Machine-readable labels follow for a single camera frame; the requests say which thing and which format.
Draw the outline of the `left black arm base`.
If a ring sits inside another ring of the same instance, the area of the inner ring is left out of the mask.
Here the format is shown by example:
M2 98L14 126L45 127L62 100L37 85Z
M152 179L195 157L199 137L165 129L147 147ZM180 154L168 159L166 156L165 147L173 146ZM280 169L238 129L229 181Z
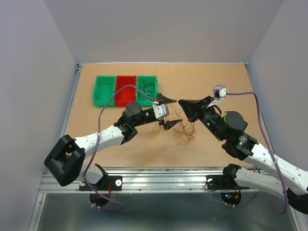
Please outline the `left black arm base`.
M82 192L92 191L92 189L85 183L85 181L79 181L79 190ZM92 185L97 191L121 191L122 190L123 177L120 175L103 177L98 183Z

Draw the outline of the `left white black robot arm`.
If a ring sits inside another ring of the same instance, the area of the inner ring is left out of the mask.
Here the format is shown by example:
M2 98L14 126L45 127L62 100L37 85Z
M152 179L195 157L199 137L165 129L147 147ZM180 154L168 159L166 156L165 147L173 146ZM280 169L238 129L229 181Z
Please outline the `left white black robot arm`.
M107 185L107 172L100 165L86 164L84 160L106 148L129 142L137 135L138 126L157 122L164 130L171 129L180 122L179 119L164 120L169 115L167 105L174 102L161 93L149 109L143 109L139 102L130 102L110 127L83 137L62 136L44 160L44 165L61 186L79 180L101 190Z

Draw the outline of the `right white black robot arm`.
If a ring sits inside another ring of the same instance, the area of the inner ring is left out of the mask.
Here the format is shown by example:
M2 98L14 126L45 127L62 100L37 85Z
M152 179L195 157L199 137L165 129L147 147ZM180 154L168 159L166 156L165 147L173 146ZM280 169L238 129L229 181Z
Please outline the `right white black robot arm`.
M270 151L255 138L245 133L248 125L240 113L227 111L224 116L215 105L214 98L179 100L190 122L199 120L213 135L223 141L222 149L233 158L254 165L267 172L261 175L236 165L228 165L221 176L227 188L234 185L261 190L288 200L295 210L308 212L308 173Z

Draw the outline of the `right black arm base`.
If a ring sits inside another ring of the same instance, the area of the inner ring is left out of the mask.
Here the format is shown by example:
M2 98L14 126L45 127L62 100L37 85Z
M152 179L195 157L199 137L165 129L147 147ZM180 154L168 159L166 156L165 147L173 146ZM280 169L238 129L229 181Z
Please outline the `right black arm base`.
M222 171L222 174L207 175L204 189L208 192L215 192L217 190L244 190L250 189L249 187L240 186L235 182L236 173L241 167L235 164L229 164Z

